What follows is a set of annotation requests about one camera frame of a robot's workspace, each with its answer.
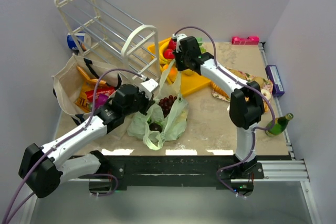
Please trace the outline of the red gummy candy bag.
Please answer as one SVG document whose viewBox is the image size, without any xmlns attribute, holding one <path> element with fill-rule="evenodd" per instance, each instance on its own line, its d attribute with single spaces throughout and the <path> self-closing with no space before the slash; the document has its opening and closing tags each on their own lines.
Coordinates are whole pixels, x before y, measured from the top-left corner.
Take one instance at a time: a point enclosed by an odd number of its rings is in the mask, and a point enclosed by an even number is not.
<svg viewBox="0 0 336 224">
<path fill-rule="evenodd" d="M 109 97 L 110 95 L 112 95 L 115 92 L 114 87 L 107 87 L 107 88 L 98 88 L 96 90 L 96 96 L 95 99 L 97 99 L 99 97 L 99 95 L 105 95 L 107 97 Z M 94 90 L 90 90 L 90 91 L 86 91 L 85 95 L 87 97 L 87 100 L 89 102 L 93 102 L 93 95 L 94 95 Z"/>
</svg>

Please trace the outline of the orange kettle chips bag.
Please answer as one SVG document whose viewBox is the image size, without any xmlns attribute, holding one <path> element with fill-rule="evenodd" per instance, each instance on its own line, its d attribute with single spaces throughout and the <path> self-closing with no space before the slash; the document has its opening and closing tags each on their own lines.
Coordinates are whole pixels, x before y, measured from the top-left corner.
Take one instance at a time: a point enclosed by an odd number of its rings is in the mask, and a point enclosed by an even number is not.
<svg viewBox="0 0 336 224">
<path fill-rule="evenodd" d="M 87 97 L 85 95 L 86 91 L 90 91 L 90 90 L 94 90 L 98 79 L 93 79 L 91 78 L 82 67 L 80 66 L 76 66 L 79 74 L 81 75 L 81 77 L 83 78 L 83 84 L 81 86 L 81 90 L 79 93 L 79 97 L 76 100 L 75 104 L 82 109 L 85 113 L 89 113 L 91 111 L 90 109 L 90 104 L 92 102 L 89 102 L 87 100 Z M 104 80 L 101 80 L 98 84 L 98 88 L 107 88 L 107 87 L 112 87 L 112 86 L 108 86 L 107 82 Z"/>
</svg>

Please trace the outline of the purple grape bunch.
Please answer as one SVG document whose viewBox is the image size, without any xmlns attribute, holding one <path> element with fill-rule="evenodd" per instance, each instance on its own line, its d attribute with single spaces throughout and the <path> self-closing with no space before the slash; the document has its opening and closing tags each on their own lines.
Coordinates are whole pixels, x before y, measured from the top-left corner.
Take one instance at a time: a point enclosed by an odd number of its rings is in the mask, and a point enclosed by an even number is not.
<svg viewBox="0 0 336 224">
<path fill-rule="evenodd" d="M 168 96 L 168 97 L 164 97 L 159 101 L 159 106 L 162 109 L 163 112 L 163 116 L 167 117 L 168 114 L 171 111 L 172 105 L 174 103 L 174 101 L 177 99 L 177 96 Z"/>
</svg>

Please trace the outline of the light green plastic bag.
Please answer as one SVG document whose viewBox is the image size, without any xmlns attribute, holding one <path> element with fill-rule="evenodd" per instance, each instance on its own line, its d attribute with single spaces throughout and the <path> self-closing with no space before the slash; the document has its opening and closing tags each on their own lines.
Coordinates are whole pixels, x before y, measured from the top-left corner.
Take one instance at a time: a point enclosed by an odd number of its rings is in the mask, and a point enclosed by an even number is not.
<svg viewBox="0 0 336 224">
<path fill-rule="evenodd" d="M 128 136 L 135 137 L 141 140 L 149 149 L 160 150 L 167 141 L 177 140 L 186 130 L 188 116 L 188 102 L 179 93 L 174 101 L 171 111 L 167 117 L 163 116 L 162 109 L 159 106 L 159 101 L 166 97 L 161 95 L 161 88 L 166 81 L 167 74 L 170 72 L 173 60 L 168 69 L 161 74 L 159 88 L 154 96 L 154 104 L 148 109 L 147 115 L 137 112 L 127 129 Z M 150 123 L 159 123 L 162 125 L 162 132 L 150 131 Z"/>
</svg>

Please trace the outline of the cream canvas tote bag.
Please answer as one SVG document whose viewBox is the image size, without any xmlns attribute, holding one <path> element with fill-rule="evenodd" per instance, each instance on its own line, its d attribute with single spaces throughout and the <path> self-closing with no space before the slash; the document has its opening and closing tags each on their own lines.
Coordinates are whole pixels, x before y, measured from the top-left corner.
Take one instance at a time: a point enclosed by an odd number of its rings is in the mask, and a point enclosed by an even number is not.
<svg viewBox="0 0 336 224">
<path fill-rule="evenodd" d="M 116 66 L 90 60 L 81 56 L 72 55 L 66 65 L 53 76 L 54 95 L 62 111 L 69 115 L 76 125 L 83 123 L 90 115 L 86 96 L 78 103 L 82 86 L 87 84 L 78 67 L 82 68 L 91 79 L 98 79 L 104 72 L 116 68 Z"/>
</svg>

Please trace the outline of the purple snack bag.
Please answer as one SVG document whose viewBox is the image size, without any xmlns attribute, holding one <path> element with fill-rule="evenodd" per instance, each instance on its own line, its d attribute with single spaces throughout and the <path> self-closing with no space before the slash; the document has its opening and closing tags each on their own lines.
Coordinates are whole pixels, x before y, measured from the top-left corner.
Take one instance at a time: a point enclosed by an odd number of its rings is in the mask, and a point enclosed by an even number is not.
<svg viewBox="0 0 336 224">
<path fill-rule="evenodd" d="M 109 97 L 105 94 L 99 94 L 98 97 L 95 99 L 95 104 L 93 105 L 90 104 L 90 109 L 92 110 L 93 108 L 96 110 L 99 107 L 103 106 L 107 100 L 109 99 Z"/>
</svg>

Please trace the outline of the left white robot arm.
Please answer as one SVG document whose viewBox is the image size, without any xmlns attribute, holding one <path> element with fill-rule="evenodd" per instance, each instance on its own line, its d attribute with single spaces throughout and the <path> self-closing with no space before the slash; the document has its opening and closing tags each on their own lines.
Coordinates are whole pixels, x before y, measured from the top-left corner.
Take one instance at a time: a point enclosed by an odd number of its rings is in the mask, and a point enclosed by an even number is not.
<svg viewBox="0 0 336 224">
<path fill-rule="evenodd" d="M 123 84 L 73 130 L 43 146 L 29 145 L 23 154 L 19 176 L 38 198 L 45 198 L 64 182 L 105 170 L 109 162 L 99 151 L 80 158 L 72 155 L 120 127 L 127 116 L 137 112 L 146 114 L 154 104 L 153 93 L 158 86 L 154 79 L 137 86 Z"/>
</svg>

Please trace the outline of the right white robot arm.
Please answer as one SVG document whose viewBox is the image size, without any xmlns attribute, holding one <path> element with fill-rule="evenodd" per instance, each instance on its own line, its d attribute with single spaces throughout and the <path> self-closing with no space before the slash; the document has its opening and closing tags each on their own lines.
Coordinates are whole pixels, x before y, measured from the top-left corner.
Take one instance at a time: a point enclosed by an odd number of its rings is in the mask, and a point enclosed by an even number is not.
<svg viewBox="0 0 336 224">
<path fill-rule="evenodd" d="M 237 163 L 220 168 L 223 172 L 251 162 L 255 154 L 258 124 L 264 114 L 263 95 L 257 82 L 246 82 L 225 69 L 214 54 L 201 53 L 198 41 L 185 34 L 173 35 L 174 51 L 178 71 L 192 70 L 214 82 L 230 95 L 229 117 L 237 127 L 237 149 L 234 155 Z"/>
</svg>

